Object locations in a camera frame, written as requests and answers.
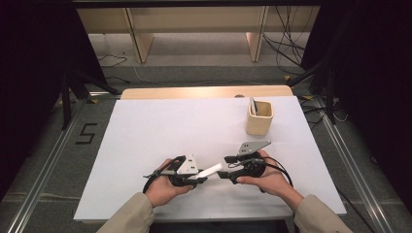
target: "white table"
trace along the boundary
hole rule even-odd
[[[265,150],[285,166],[302,195],[315,194],[337,214],[346,214],[297,99],[256,99],[274,106],[264,137],[245,132],[249,98],[118,101],[74,220],[107,220],[168,157],[192,153],[199,168],[208,168],[225,164],[223,158],[236,154],[243,142],[263,140],[272,142]],[[157,222],[292,217],[282,199],[217,175],[154,212]]]

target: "person's right hand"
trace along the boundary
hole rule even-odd
[[[267,158],[270,157],[264,150],[259,150],[258,153],[263,157],[266,163],[278,166],[276,161]],[[298,193],[285,179],[282,172],[266,166],[264,173],[259,178],[253,177],[239,177],[236,181],[244,184],[252,184],[259,187],[261,190],[281,197],[295,212],[297,205],[303,199],[302,195]]]

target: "pen holder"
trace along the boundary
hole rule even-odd
[[[266,135],[273,118],[272,104],[264,101],[256,101],[257,116],[252,114],[252,106],[248,106],[246,120],[246,132],[252,135]]]

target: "gray floor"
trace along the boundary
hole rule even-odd
[[[269,36],[274,39],[280,38],[279,34]],[[115,67],[108,66],[122,61],[121,58],[107,57],[100,61],[106,77],[118,77],[130,81],[130,83],[125,83],[116,78],[108,79],[109,85],[119,90],[147,86],[285,83],[286,73],[277,67],[276,53],[266,43],[263,43],[259,62],[252,62],[243,34],[159,34],[155,36],[150,56],[145,64],[136,63],[131,50],[131,42],[127,36],[90,35],[90,40],[93,42],[98,57],[113,54],[127,58]],[[300,40],[301,45],[304,46],[307,35],[304,34]],[[299,68],[293,67],[285,59],[281,60],[281,65],[289,71],[301,72]],[[295,95],[308,94],[308,84],[309,81],[300,83],[293,89],[293,93]],[[91,85],[88,88],[90,91],[101,91]],[[73,220],[73,214],[76,212],[116,102],[116,98],[106,96],[91,99],[95,101],[89,101],[82,107],[67,145],[23,232],[95,232],[100,227],[100,225],[86,225]],[[307,101],[303,105],[313,106],[314,103]],[[80,108],[79,106],[79,104],[73,104],[75,109]],[[342,118],[345,116],[344,112],[337,114]],[[307,118],[311,122],[317,121],[320,114],[313,112],[308,114]],[[87,132],[92,132],[95,136],[90,144],[76,144],[87,141],[89,138],[81,135],[86,123],[96,124],[87,128]],[[313,126],[313,135],[335,184],[373,225],[324,123],[308,124]],[[26,159],[15,182],[0,204],[0,232],[7,232],[15,213],[36,182],[61,134],[61,125],[62,108],[59,103],[56,103],[42,137],[33,150],[33,155]],[[337,121],[337,128],[395,232],[412,232],[411,215],[391,188],[379,165],[370,161],[371,154],[356,126],[349,118],[344,122]],[[361,218],[347,205],[345,200],[343,202],[348,210],[348,214],[342,217],[345,223],[354,232],[368,232]],[[292,232],[290,219],[288,219],[288,226]]]

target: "metal rail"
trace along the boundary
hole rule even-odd
[[[67,144],[67,141],[72,133],[73,126],[75,125],[77,118],[86,104],[86,100],[79,100],[76,104],[76,109],[73,112],[73,118],[66,127],[65,130],[61,131],[60,136],[57,139],[51,153],[42,168],[39,176],[36,179],[36,182],[31,187],[26,198],[18,209],[12,223],[9,226],[8,233],[20,233],[23,232],[24,227],[26,226],[28,220],[31,217],[31,214],[36,207],[37,202],[39,201],[40,195],[46,187],[46,184],[49,181],[49,178],[54,170],[55,165],[60,158],[61,153],[64,150],[64,147]]]
[[[318,105],[317,107],[323,108],[325,107],[324,102],[320,97],[315,98],[315,103]],[[377,198],[373,194],[372,190],[370,189],[367,181],[361,172],[357,162],[355,161],[354,157],[351,155],[348,147],[339,133],[336,125],[333,125],[330,120],[323,116],[324,118],[324,125],[329,133],[330,138],[332,139],[333,143],[335,144],[340,157],[355,184],[355,187],[360,195],[361,200],[363,201],[364,206],[366,207],[367,211],[372,218],[373,223],[376,226],[378,232],[382,233],[389,233],[395,232],[392,225],[390,224],[388,218],[385,215],[384,210],[382,209],[381,205],[379,204]]]

